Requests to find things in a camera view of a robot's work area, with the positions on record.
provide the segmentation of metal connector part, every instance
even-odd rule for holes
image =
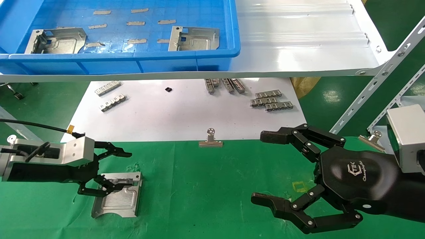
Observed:
[[[112,107],[120,104],[121,102],[124,102],[127,99],[127,96],[123,95],[123,94],[119,94],[118,96],[114,97],[112,100],[105,102],[105,104],[100,105],[99,109],[102,112],[105,112],[109,109],[111,109]]]
[[[261,99],[253,99],[250,100],[251,107],[263,106],[265,104],[277,103],[278,100],[274,97],[271,98],[261,98]]]
[[[294,105],[288,102],[276,102],[272,104],[265,104],[266,111],[281,111],[281,110],[290,110],[294,108]]]
[[[95,90],[94,92],[98,95],[98,96],[102,96],[110,91],[112,91],[113,89],[118,88],[121,85],[121,82],[119,82],[118,80],[115,81],[111,81],[108,84],[100,87],[99,89]]]
[[[229,93],[235,92],[235,88],[233,87],[232,81],[229,78],[221,79],[223,81],[224,86],[226,87]]]
[[[245,86],[238,78],[232,78],[232,83],[238,93],[245,93]]]
[[[208,93],[214,94],[214,85],[212,83],[213,81],[211,79],[205,79],[205,86],[207,87]]]
[[[213,78],[213,79],[211,79],[211,81],[212,81],[212,85],[214,86],[214,87],[218,87],[218,85],[220,84],[220,79],[219,78]]]
[[[280,90],[265,91],[265,92],[260,92],[255,94],[255,97],[257,99],[268,98],[268,97],[281,97],[281,96],[282,96],[282,92]]]

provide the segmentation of blue plastic crate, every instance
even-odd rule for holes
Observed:
[[[131,13],[131,9],[148,11]],[[94,15],[94,11],[111,14]],[[235,0],[4,0],[0,5],[0,72],[4,74],[123,74],[226,71],[239,55]],[[160,20],[176,23],[159,25]],[[127,22],[144,21],[144,26]],[[106,28],[89,26],[107,24]],[[217,50],[168,51],[172,26],[220,29]],[[86,43],[78,54],[23,54],[32,30],[81,27]],[[129,45],[129,39],[147,39]]]

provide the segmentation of green table surface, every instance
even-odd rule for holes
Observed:
[[[106,158],[99,172],[142,172],[138,217],[91,218],[94,198],[77,195],[76,184],[1,182],[0,238],[424,238],[425,224],[365,213],[356,228],[305,235],[252,204],[253,192],[296,199],[314,186],[314,164],[290,145],[258,140],[225,141],[223,148],[199,148],[194,141],[115,145],[133,156]],[[347,138],[346,148],[372,150],[355,137]],[[306,212],[339,213],[322,199]]]

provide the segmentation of logo on robotic hand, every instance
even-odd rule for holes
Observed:
[[[357,176],[363,173],[363,181],[366,182],[366,169],[362,161],[359,161],[358,165],[356,165],[356,163],[354,162],[350,162],[349,164],[347,164],[347,167],[348,167],[348,172],[353,174],[354,176]]]

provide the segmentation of robotic hand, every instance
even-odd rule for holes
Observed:
[[[82,135],[66,144],[16,139],[16,136],[9,137],[8,142],[10,146],[0,145],[2,181],[77,183],[78,194],[98,197],[132,186],[129,183],[114,184],[98,175],[100,160],[110,155],[132,156],[110,142],[95,142]],[[106,152],[96,155],[95,148],[103,148]],[[104,190],[86,188],[86,183],[92,179]]]
[[[425,222],[425,208],[421,206],[425,199],[425,176],[421,168],[425,165],[424,151],[415,151],[414,158],[411,159],[419,169],[416,172],[406,172],[399,166],[408,159],[400,158],[405,139],[401,138],[402,134],[398,129],[405,130],[408,122],[397,122],[397,116],[408,117],[409,114],[392,110],[396,109],[388,111],[388,131],[393,132],[392,135],[397,139],[393,143],[396,156],[344,149],[344,138],[307,124],[295,128],[282,127],[277,132],[263,131],[260,138],[262,142],[292,144],[316,164],[316,186],[293,202],[261,193],[253,193],[251,202],[269,207],[274,217],[291,221],[305,234],[353,228],[363,219],[358,211]],[[321,153],[312,142],[329,149]],[[321,197],[342,213],[315,218],[305,214],[304,210]]]

